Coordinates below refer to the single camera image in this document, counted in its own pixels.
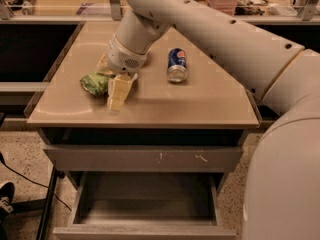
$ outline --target blue soda can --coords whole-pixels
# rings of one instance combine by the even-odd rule
[[[187,78],[186,53],[180,48],[175,48],[169,52],[167,79],[170,82],[180,83]]]

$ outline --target drawer front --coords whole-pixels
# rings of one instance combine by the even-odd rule
[[[242,147],[47,145],[60,171],[220,172],[234,170]]]
[[[215,227],[80,226],[56,228],[60,240],[232,240],[235,232]]]

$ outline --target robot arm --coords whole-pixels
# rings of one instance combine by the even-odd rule
[[[319,54],[192,0],[127,1],[108,48],[113,71],[137,72],[171,26],[282,115],[249,166],[243,239],[319,239]]]

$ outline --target open drawer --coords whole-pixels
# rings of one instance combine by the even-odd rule
[[[234,239],[208,173],[87,172],[58,239]]]

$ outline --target drawer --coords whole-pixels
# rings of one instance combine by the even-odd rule
[[[46,145],[59,171],[217,172],[237,166],[242,147]]]
[[[58,239],[234,239],[224,229],[214,174],[86,172]]]

